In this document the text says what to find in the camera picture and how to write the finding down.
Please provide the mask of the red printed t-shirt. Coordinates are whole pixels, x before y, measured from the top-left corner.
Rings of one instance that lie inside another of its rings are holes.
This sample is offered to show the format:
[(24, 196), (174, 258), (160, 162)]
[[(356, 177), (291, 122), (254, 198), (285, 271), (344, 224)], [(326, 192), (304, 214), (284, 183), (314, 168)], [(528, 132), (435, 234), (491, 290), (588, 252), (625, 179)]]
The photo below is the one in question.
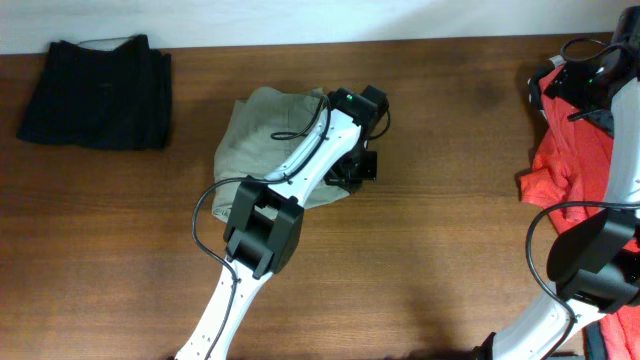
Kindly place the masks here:
[[(521, 200), (547, 208), (568, 201), (602, 201), (608, 184), (613, 139), (585, 120), (571, 122), (577, 109), (560, 97), (540, 98), (546, 131), (531, 170), (519, 178)], [(639, 309), (623, 307), (600, 321), (606, 358), (639, 358)]]

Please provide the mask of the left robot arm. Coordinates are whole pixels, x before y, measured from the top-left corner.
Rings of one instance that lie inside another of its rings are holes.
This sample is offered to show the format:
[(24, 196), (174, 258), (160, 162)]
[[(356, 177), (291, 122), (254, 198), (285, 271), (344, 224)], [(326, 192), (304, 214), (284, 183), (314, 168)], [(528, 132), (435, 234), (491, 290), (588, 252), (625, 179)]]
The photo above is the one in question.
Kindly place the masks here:
[(287, 265), (299, 243), (304, 205), (325, 182), (349, 193), (377, 177), (368, 144), (389, 115), (384, 91), (369, 85), (322, 96), (310, 132), (281, 165), (262, 178), (238, 177), (223, 234), (222, 272), (202, 317), (177, 360), (226, 358), (234, 335), (264, 284)]

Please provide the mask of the khaki shorts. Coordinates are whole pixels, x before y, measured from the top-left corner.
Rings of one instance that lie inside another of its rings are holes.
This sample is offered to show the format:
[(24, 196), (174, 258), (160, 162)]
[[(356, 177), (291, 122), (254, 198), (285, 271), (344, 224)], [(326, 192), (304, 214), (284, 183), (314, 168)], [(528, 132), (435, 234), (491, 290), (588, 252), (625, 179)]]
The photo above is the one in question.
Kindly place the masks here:
[[(321, 100), (322, 88), (306, 94), (288, 94), (274, 88), (261, 87), (246, 100), (237, 100), (227, 130), (214, 157), (214, 178), (220, 182), (229, 178), (264, 178), (284, 163), (304, 137), (293, 140), (274, 140), (276, 132), (302, 131), (311, 121)], [(332, 110), (331, 127), (327, 137), (350, 140), (352, 147), (359, 140), (360, 127), (338, 110)], [(227, 223), (239, 183), (222, 185), (215, 190), (212, 215)], [(320, 180), (310, 192), (303, 207), (324, 206), (348, 197), (348, 191)]]

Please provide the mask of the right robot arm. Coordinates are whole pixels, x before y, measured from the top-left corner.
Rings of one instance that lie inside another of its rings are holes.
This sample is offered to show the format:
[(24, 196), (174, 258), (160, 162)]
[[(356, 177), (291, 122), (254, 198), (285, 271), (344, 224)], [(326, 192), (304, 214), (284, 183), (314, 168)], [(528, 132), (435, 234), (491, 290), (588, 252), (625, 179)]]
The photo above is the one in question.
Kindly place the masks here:
[(518, 320), (491, 333), (475, 359), (547, 359), (570, 337), (620, 308), (639, 303), (639, 9), (626, 8), (611, 41), (587, 58), (562, 49), (528, 81), (529, 100), (546, 120), (551, 103), (571, 106), (563, 125), (585, 125), (613, 143), (601, 201), (566, 201), (542, 216), (592, 208), (595, 215), (564, 231), (549, 252), (548, 278)]

